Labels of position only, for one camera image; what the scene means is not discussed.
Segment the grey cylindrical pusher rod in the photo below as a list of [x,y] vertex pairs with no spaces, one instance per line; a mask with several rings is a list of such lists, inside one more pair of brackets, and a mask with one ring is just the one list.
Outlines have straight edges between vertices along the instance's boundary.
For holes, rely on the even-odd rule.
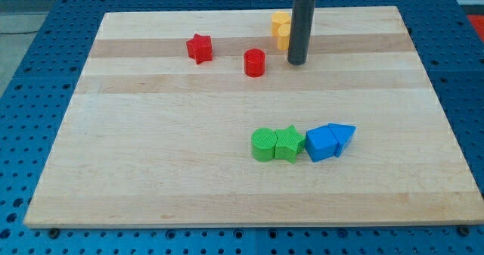
[[295,66],[306,62],[309,51],[315,0],[293,0],[287,61]]

